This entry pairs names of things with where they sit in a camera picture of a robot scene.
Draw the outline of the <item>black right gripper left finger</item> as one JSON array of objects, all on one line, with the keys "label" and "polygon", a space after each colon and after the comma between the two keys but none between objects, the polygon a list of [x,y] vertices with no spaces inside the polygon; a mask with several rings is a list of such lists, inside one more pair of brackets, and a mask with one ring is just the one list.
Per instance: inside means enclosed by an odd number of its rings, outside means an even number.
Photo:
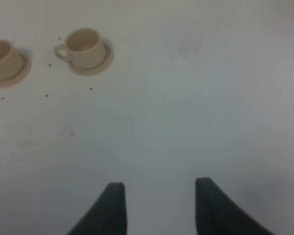
[{"label": "black right gripper left finger", "polygon": [[70,235],[126,235],[124,183],[109,183]]}]

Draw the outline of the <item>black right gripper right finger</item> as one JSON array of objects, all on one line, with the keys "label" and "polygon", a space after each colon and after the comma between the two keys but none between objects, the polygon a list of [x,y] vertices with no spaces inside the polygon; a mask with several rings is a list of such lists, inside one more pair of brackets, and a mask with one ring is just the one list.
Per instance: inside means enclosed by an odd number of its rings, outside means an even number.
[{"label": "black right gripper right finger", "polygon": [[271,234],[238,207],[211,178],[196,179],[195,200],[198,235]]}]

